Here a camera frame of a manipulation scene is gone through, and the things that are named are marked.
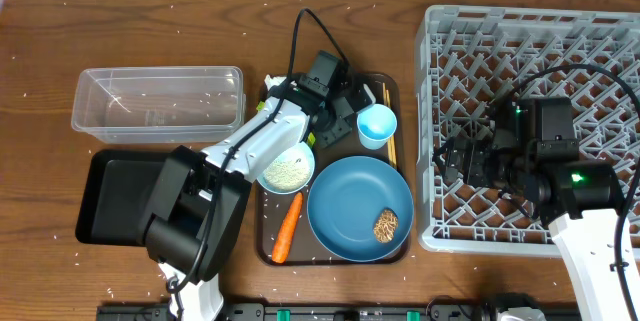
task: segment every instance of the dish rack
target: dish rack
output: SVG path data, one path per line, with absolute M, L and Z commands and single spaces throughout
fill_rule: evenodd
M 445 184 L 431 161 L 433 148 L 456 135 L 490 138 L 483 117 L 488 102 L 549 67 L 597 64 L 640 92 L 639 34 L 640 14 L 430 7 L 415 43 L 420 244 L 431 251 L 560 257 L 549 231 L 499 200 L 496 190 L 461 179 Z M 523 95 L 569 97 L 581 157 L 611 162 L 626 195 L 640 155 L 640 124 L 628 96 L 599 74 L 555 75 L 532 82 Z M 634 247 L 640 246 L 639 200 L 636 192 L 629 214 Z M 639 249 L 634 254 L 640 259 Z

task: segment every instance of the carrot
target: carrot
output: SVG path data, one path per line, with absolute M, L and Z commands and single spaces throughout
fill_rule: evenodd
M 287 216 L 282 221 L 280 226 L 280 232 L 278 232 L 278 238 L 275 245 L 273 245 L 273 252 L 271 252 L 271 259 L 275 263 L 283 263 L 289 256 L 289 249 L 291 249 L 291 241 L 293 241 L 293 233 L 296 231 L 296 225 L 298 224 L 298 218 L 300 210 L 302 209 L 302 192 L 298 192 L 293 198 Z

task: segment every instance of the blue cup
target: blue cup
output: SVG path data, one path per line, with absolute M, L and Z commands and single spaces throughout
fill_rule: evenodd
M 398 119 L 390 108 L 375 104 L 358 115 L 358 136 L 362 146 L 377 150 L 396 132 Z

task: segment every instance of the green light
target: green light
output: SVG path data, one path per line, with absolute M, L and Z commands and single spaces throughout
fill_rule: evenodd
M 573 180 L 573 182 L 580 182 L 584 180 L 584 177 L 582 177 L 580 174 L 571 174 L 571 179 Z

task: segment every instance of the blue plate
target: blue plate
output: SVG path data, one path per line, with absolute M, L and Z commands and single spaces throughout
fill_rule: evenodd
M 398 216 L 391 242 L 380 243 L 373 226 L 388 208 Z M 369 262 L 395 251 L 409 235 L 413 197 L 400 174 L 388 164 L 365 156 L 336 161 L 316 178 L 307 214 L 314 235 L 344 259 Z

